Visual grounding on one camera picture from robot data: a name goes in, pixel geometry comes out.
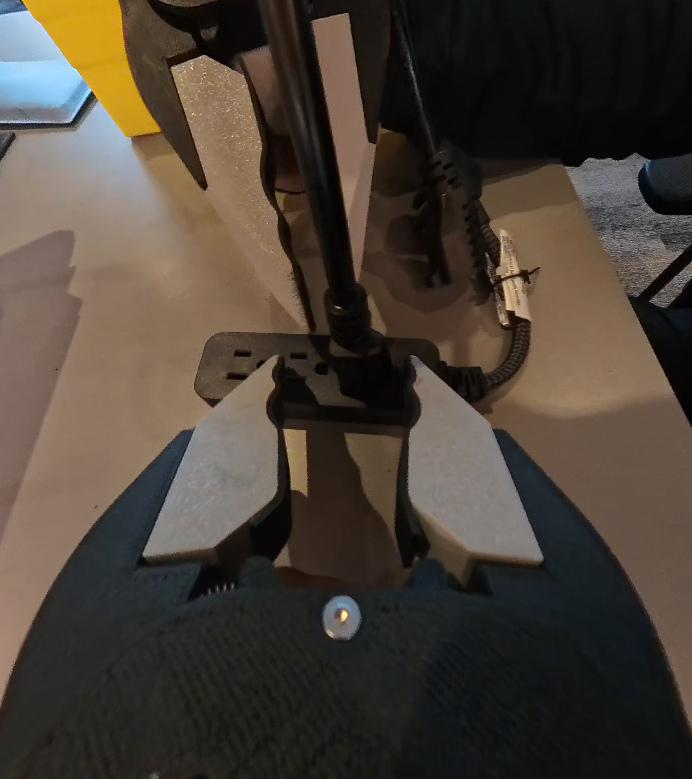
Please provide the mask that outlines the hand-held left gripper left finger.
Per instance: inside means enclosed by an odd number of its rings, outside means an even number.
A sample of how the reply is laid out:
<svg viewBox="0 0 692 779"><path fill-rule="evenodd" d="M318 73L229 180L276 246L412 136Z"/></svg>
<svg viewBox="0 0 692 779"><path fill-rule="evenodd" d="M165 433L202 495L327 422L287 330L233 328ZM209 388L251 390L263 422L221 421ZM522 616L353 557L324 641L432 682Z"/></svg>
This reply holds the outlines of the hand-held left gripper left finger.
<svg viewBox="0 0 692 779"><path fill-rule="evenodd" d="M146 542L146 564L241 566L282 553L292 531L283 367L271 356L196 424Z"/></svg>

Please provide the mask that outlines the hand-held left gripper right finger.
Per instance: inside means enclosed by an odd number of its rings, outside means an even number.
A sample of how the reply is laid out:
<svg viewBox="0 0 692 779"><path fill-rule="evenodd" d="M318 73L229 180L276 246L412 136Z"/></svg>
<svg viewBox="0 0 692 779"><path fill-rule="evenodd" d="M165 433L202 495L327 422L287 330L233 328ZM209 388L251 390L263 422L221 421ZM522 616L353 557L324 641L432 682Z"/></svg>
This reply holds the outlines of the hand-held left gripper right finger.
<svg viewBox="0 0 692 779"><path fill-rule="evenodd" d="M440 563L466 586L478 565L538 568L544 555L494 428L420 358L408 359L402 563Z"/></svg>

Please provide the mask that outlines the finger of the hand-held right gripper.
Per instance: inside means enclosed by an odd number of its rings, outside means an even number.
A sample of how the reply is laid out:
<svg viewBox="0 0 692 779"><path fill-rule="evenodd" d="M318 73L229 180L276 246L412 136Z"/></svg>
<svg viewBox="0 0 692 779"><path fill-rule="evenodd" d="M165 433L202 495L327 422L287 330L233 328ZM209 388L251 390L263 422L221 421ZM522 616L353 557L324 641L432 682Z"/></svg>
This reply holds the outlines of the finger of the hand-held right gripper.
<svg viewBox="0 0 692 779"><path fill-rule="evenodd" d="M331 122L351 257L360 278L387 58L388 13L334 13L312 23Z"/></svg>
<svg viewBox="0 0 692 779"><path fill-rule="evenodd" d="M291 229L271 184L274 161L263 111L243 69L208 56L172 66L206 177L206 198L244 258L286 313L316 330Z"/></svg>

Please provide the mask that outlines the black power strip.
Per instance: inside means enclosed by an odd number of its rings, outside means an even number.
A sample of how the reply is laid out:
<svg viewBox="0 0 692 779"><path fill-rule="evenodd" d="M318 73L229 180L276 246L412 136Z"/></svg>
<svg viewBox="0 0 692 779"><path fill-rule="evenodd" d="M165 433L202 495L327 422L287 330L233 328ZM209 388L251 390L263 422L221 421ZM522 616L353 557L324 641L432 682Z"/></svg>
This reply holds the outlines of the black power strip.
<svg viewBox="0 0 692 779"><path fill-rule="evenodd" d="M337 370L331 364L328 334L223 332L205 344L195 378L195 392L215 406L271 357L282 358L277 409L288 423L340 423L353 425L404 425L410 414L406 386L409 361L417 357L433 372L441 358L431 341L389 337L387 344L396 371L385 400L364 400L343 394Z"/></svg>

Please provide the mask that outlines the person's right forearm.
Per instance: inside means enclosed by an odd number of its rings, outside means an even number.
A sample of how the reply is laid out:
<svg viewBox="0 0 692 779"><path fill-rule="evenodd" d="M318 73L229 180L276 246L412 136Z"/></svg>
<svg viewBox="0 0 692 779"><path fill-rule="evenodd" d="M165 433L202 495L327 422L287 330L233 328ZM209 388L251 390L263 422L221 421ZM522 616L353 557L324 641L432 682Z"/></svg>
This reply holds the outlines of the person's right forearm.
<svg viewBox="0 0 692 779"><path fill-rule="evenodd" d="M477 158L692 153L692 1L392 2L435 146Z"/></svg>

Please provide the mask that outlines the yellow plastic bin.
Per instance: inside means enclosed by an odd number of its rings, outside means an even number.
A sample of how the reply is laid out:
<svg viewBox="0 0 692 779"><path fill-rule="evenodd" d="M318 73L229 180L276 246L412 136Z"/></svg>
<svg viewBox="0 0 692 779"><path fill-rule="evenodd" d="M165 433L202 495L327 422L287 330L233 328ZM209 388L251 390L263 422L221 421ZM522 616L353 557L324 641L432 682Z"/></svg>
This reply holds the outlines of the yellow plastic bin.
<svg viewBox="0 0 692 779"><path fill-rule="evenodd" d="M130 72L119 1L24 1L129 138L160 132Z"/></svg>

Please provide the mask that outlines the silver flat device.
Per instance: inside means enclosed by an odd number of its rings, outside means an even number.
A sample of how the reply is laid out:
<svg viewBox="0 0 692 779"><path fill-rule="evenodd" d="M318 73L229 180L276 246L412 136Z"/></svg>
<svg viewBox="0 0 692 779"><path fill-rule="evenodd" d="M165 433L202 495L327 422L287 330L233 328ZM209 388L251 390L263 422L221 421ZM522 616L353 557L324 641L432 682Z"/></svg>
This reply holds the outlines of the silver flat device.
<svg viewBox="0 0 692 779"><path fill-rule="evenodd" d="M65 60L0 61L0 127L68 126L92 97Z"/></svg>

